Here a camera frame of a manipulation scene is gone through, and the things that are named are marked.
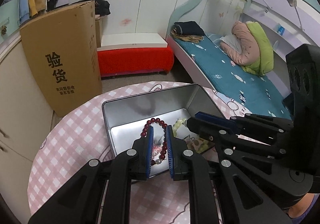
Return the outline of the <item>teal bed mattress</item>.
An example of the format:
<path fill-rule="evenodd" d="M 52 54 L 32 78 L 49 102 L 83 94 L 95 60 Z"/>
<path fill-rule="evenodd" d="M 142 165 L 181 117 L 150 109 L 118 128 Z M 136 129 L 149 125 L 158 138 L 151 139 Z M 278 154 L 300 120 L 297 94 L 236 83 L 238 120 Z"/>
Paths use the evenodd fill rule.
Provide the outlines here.
<path fill-rule="evenodd" d="M 291 119 L 283 97 L 267 76 L 245 72 L 221 49 L 221 35 L 209 34 L 199 43 L 174 41 L 196 63 L 215 90 L 254 114 Z"/>

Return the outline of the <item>pink and green quilt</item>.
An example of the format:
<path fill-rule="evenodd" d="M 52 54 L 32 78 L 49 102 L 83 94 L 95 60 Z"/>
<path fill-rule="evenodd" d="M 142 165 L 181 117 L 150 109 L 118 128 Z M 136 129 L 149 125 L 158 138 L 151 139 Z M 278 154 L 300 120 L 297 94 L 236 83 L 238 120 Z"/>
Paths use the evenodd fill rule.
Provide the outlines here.
<path fill-rule="evenodd" d="M 270 40 L 258 22 L 236 21 L 232 33 L 241 42 L 242 53 L 220 42 L 221 49 L 245 72 L 264 76 L 274 68 L 274 51 Z"/>

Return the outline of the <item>pink checkered tablecloth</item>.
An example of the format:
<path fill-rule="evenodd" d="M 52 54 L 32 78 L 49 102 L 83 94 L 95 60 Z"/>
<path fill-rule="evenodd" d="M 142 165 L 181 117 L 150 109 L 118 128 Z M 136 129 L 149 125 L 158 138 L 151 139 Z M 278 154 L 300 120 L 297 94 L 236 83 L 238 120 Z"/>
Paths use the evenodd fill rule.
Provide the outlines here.
<path fill-rule="evenodd" d="M 197 84 L 148 82 L 68 113 L 35 157 L 30 223 L 220 223 L 208 161 L 188 147 L 199 113 L 226 121 L 243 104 Z"/>

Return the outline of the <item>grey metal tin box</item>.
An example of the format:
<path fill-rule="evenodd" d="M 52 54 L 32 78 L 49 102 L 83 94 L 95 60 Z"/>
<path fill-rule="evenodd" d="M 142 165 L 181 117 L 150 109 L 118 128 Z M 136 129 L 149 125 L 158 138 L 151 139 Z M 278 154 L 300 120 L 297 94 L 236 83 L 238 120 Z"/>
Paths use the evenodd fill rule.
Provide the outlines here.
<path fill-rule="evenodd" d="M 198 84 L 161 89 L 144 94 L 106 101 L 102 105 L 107 137 L 114 159 L 131 149 L 148 126 L 153 127 L 153 148 L 150 177 L 169 170 L 165 130 L 168 125 L 175 132 L 178 120 L 185 121 L 203 112 L 223 117 L 216 103 Z M 182 123 L 182 130 L 174 137 L 185 141 L 195 131 Z"/>

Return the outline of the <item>blue small box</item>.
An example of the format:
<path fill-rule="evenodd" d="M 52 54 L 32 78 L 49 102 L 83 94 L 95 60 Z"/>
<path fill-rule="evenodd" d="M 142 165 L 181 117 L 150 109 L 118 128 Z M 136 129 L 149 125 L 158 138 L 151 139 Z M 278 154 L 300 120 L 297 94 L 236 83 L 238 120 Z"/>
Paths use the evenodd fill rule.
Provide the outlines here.
<path fill-rule="evenodd" d="M 284 32 L 285 32 L 285 28 L 282 27 L 281 25 L 279 25 L 278 28 L 277 28 L 277 33 L 279 35 L 283 36 Z"/>

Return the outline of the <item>white pillow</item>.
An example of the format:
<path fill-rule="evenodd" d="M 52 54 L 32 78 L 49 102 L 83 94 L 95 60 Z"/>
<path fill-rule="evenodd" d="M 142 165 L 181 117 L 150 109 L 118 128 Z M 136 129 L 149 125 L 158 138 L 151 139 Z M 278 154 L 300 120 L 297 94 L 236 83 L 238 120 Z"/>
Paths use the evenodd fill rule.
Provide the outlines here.
<path fill-rule="evenodd" d="M 241 42 L 240 40 L 233 34 L 231 35 L 226 35 L 220 38 L 222 42 L 236 50 L 239 54 L 242 53 L 242 47 L 241 47 Z"/>

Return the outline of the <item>red covered bench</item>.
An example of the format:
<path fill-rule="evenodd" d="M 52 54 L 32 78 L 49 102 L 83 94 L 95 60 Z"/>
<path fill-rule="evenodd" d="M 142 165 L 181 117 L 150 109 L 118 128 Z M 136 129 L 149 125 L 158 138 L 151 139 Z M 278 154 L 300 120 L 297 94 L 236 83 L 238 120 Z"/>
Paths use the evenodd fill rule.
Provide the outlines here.
<path fill-rule="evenodd" d="M 131 74 L 168 73 L 174 52 L 165 48 L 122 48 L 98 52 L 101 77 Z"/>

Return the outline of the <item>white board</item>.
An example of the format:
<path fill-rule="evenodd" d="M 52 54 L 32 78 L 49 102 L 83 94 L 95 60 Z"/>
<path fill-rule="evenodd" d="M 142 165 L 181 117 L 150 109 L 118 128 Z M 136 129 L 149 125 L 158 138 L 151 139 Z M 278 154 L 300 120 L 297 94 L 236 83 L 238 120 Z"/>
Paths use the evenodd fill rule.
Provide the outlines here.
<path fill-rule="evenodd" d="M 166 48 L 167 42 L 157 33 L 124 33 L 103 35 L 101 47 L 97 50 L 108 51 L 125 48 Z"/>

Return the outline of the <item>folded dark clothes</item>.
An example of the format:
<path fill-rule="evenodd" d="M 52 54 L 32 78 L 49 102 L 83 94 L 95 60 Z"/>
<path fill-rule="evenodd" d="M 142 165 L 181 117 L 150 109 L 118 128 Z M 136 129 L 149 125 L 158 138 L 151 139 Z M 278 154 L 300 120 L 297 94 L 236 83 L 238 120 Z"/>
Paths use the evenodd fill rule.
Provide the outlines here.
<path fill-rule="evenodd" d="M 175 22 L 171 28 L 171 36 L 184 42 L 199 43 L 205 35 L 203 29 L 195 21 Z"/>

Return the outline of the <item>large cardboard box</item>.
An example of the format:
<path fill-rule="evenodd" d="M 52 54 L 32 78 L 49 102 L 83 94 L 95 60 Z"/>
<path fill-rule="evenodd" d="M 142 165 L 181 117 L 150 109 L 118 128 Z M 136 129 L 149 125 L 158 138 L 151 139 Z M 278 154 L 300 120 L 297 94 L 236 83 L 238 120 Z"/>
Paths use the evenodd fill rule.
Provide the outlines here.
<path fill-rule="evenodd" d="M 57 116 L 102 93 L 93 1 L 32 19 L 20 36 L 36 83 Z"/>

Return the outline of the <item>small cardboard box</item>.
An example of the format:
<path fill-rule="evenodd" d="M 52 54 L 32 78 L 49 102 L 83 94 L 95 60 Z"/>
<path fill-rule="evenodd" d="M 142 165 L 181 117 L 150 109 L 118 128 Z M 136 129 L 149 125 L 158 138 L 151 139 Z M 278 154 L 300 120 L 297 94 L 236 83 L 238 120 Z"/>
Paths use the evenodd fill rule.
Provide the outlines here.
<path fill-rule="evenodd" d="M 97 47 L 101 47 L 101 41 L 102 41 L 102 19 L 98 18 L 95 20 L 95 32 L 96 32 L 96 42 Z"/>

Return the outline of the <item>black bag on boxes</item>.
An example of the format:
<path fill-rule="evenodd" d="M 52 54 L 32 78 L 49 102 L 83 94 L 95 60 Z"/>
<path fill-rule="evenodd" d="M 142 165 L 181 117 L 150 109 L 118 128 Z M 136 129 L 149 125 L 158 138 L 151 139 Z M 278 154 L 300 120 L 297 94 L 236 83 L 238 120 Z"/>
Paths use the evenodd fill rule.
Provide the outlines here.
<path fill-rule="evenodd" d="M 95 7 L 95 14 L 97 16 L 109 16 L 111 14 L 110 12 L 110 3 L 106 0 L 81 0 L 79 2 L 94 2 Z"/>

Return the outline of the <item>mint drawer cabinet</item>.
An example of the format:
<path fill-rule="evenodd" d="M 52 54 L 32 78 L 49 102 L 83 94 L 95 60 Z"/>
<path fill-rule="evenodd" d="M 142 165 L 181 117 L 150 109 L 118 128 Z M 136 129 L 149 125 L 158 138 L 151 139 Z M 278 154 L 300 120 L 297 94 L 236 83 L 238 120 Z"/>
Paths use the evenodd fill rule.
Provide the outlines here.
<path fill-rule="evenodd" d="M 4 42 L 9 36 L 18 29 L 18 0 L 11 0 L 1 6 L 0 23 L 1 35 L 0 43 Z"/>

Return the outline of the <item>mint bunk bed frame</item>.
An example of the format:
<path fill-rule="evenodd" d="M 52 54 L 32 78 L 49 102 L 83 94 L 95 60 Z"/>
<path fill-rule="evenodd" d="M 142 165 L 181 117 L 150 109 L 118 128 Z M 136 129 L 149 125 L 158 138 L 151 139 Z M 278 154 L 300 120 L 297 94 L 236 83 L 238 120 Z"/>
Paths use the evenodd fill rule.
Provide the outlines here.
<path fill-rule="evenodd" d="M 318 43 L 312 13 L 319 13 L 319 0 L 187 0 L 172 12 L 166 32 L 174 22 L 194 20 L 207 32 L 228 34 L 236 20 L 252 20 L 274 34 L 283 30 L 290 43 L 301 43 L 301 37 Z"/>

